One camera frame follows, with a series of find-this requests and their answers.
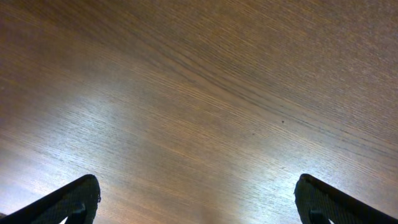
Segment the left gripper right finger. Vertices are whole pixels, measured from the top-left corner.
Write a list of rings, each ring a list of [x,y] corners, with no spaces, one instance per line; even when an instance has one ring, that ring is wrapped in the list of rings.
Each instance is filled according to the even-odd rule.
[[[310,174],[295,186],[295,204],[302,223],[397,224],[397,219],[362,203]]]

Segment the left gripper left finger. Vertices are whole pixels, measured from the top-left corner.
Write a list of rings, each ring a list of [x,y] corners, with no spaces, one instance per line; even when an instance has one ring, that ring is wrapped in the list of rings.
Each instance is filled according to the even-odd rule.
[[[84,175],[30,205],[1,217],[2,224],[92,224],[101,191],[98,179]]]

